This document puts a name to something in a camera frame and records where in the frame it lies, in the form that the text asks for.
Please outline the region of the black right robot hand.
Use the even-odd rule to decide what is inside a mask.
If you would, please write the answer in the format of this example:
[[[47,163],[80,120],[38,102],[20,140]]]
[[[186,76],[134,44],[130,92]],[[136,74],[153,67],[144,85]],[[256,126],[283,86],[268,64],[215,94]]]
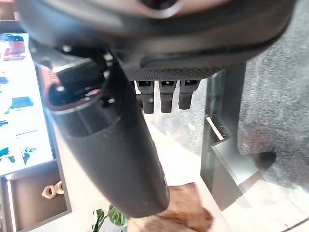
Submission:
[[[207,94],[240,97],[246,63],[287,29],[294,0],[18,0],[37,65],[59,78],[45,107],[84,171],[134,218],[169,204],[169,190],[143,114],[154,82],[161,111],[179,108],[207,79]]]

